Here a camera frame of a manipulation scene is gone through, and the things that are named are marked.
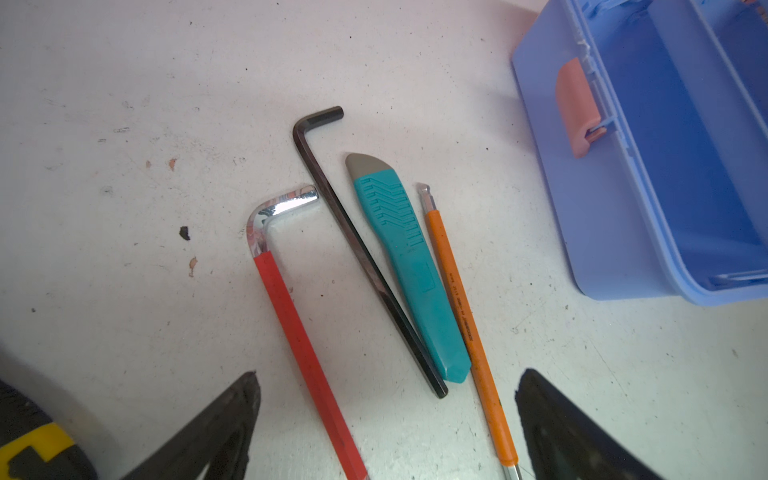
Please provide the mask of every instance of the red rubber grip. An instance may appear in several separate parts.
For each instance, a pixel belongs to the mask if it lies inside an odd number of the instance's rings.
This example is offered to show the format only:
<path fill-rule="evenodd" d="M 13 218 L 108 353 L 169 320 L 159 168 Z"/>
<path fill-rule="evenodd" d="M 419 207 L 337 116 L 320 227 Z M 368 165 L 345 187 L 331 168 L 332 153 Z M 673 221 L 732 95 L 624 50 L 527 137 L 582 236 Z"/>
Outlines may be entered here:
<path fill-rule="evenodd" d="M 306 335 L 306 330 L 290 298 L 283 276 L 277 269 L 272 252 L 264 252 L 254 258 L 253 261 L 259 269 L 261 280 L 264 282 L 266 292 L 270 295 L 272 306 L 275 308 L 277 318 L 283 326 L 288 344 L 293 351 L 293 358 L 299 364 L 301 375 L 310 390 L 317 412 L 326 426 L 326 432 L 331 438 L 331 443 L 333 443 L 333 448 L 336 450 L 336 455 L 339 457 L 347 479 L 366 480 L 368 478 L 366 466 L 362 463 L 355 441 L 352 434 L 349 433 L 346 422 L 344 422 L 339 405 L 336 403 L 333 392 L 331 392 L 323 368 L 320 367 L 310 338 Z"/>

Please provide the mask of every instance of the allen key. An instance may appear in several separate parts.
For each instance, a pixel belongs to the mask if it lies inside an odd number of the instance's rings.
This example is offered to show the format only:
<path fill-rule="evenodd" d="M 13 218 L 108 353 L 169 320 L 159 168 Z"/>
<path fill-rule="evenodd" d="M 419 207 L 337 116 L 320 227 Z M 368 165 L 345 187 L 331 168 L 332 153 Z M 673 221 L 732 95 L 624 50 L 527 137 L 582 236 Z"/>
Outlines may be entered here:
<path fill-rule="evenodd" d="M 432 361 L 432 357 L 429 356 L 424 343 L 422 343 L 419 335 L 413 329 L 413 325 L 411 325 L 411 322 L 408 320 L 406 313 L 403 311 L 397 298 L 395 298 L 395 294 L 389 288 L 386 280 L 384 280 L 384 276 L 376 266 L 376 262 L 373 261 L 371 253 L 362 242 L 362 238 L 360 238 L 360 235 L 357 233 L 349 215 L 347 215 L 344 210 L 344 206 L 336 196 L 336 192 L 333 191 L 330 182 L 323 173 L 323 169 L 320 168 L 317 159 L 312 154 L 310 146 L 306 142 L 306 132 L 317 127 L 322 127 L 333 121 L 341 120 L 343 116 L 344 110 L 342 110 L 341 107 L 332 107 L 327 110 L 307 115 L 297 121 L 296 125 L 293 126 L 293 141 L 296 143 L 296 148 L 299 150 L 299 154 L 304 160 L 307 170 L 310 171 L 312 178 L 315 179 L 317 190 L 326 199 L 328 206 L 333 212 L 333 216 L 336 218 L 336 222 L 339 224 L 339 227 L 341 227 L 344 237 L 346 237 L 346 241 L 349 243 L 349 246 L 352 247 L 355 257 L 357 257 L 362 269 L 366 272 L 368 280 L 371 281 L 374 290 L 376 290 L 379 294 L 379 298 L 384 302 L 384 305 L 389 311 L 389 315 L 392 317 L 392 320 L 395 321 L 403 339 L 405 339 L 408 344 L 408 348 L 416 358 L 416 362 L 419 363 L 429 384 L 432 386 L 432 389 L 435 390 L 435 394 L 441 399 L 448 395 L 448 387 L 445 386 L 445 382 L 440 376 L 435 363 Z"/>
<path fill-rule="evenodd" d="M 288 287 L 283 280 L 283 275 L 280 274 L 280 269 L 277 268 L 266 239 L 267 227 L 274 218 L 284 217 L 315 201 L 317 201 L 317 190 L 315 187 L 307 186 L 264 202 L 256 207 L 248 218 L 245 227 L 246 238 L 253 255 L 253 262 L 259 269 L 261 280 L 272 301 L 272 307 L 293 352 L 293 358 L 299 365 L 301 376 L 315 402 L 320 419 L 323 420 L 347 480 L 368 480 L 368 472 L 355 446 L 355 440 L 344 421 L 339 404 L 336 403 L 336 397 L 333 396 L 326 374 L 323 373 L 323 367 L 320 366 L 315 349 L 312 348 L 312 342 L 301 323 L 299 313 L 293 305 Z"/>

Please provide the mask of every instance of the screwdriver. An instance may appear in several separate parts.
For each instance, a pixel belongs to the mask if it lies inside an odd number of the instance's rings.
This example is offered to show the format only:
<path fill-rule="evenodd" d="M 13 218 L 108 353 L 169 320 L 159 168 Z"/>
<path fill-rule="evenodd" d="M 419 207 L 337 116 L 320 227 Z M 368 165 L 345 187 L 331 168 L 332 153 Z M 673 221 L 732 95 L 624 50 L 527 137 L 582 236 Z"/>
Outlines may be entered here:
<path fill-rule="evenodd" d="M 480 396 L 480 403 L 485 413 L 485 421 L 491 429 L 491 437 L 496 448 L 496 455 L 503 466 L 504 475 L 507 480 L 512 480 L 513 478 L 522 480 L 515 443 L 512 441 L 512 435 L 509 432 L 509 425 L 504 415 L 502 401 L 496 391 L 496 384 L 491 375 L 491 367 L 488 365 L 488 359 L 485 358 L 485 351 L 480 342 L 475 318 L 469 309 L 467 293 L 464 291 L 462 279 L 458 275 L 458 267 L 456 266 L 456 260 L 453 258 L 451 244 L 448 242 L 448 235 L 445 233 L 445 226 L 442 224 L 440 212 L 435 206 L 435 199 L 429 191 L 429 185 L 416 184 L 416 187 L 419 189 L 419 196 L 422 200 L 427 227 L 432 237 L 432 244 L 435 246 L 435 252 L 442 267 L 445 289 L 448 290 L 448 298 L 451 302 L 453 313 L 456 316 L 458 329 L 462 332 L 469 358 L 472 361 L 472 378 L 475 380 L 475 388 L 477 388 Z"/>

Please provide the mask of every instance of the blue plastic toolbox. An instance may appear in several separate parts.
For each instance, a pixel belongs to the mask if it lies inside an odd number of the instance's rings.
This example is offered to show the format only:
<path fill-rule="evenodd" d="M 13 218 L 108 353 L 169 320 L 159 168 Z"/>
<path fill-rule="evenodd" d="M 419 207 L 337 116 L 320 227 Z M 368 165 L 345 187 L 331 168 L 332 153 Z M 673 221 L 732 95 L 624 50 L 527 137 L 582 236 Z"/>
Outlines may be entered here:
<path fill-rule="evenodd" d="M 599 113 L 580 131 L 559 98 L 578 91 L 558 78 L 574 58 Z M 550 0 L 512 64 L 582 292 L 699 305 L 768 297 L 760 3 Z"/>

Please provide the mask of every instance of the toolbox latch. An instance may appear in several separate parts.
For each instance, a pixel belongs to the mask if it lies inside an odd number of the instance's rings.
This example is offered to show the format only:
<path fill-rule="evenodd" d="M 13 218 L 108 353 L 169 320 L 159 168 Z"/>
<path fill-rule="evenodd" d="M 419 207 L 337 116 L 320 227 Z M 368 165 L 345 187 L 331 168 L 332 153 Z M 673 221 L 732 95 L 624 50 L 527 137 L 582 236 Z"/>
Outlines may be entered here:
<path fill-rule="evenodd" d="M 590 145 L 607 133 L 607 129 L 601 126 L 600 111 L 578 58 L 562 66 L 554 94 L 574 157 L 582 158 L 589 152 Z"/>

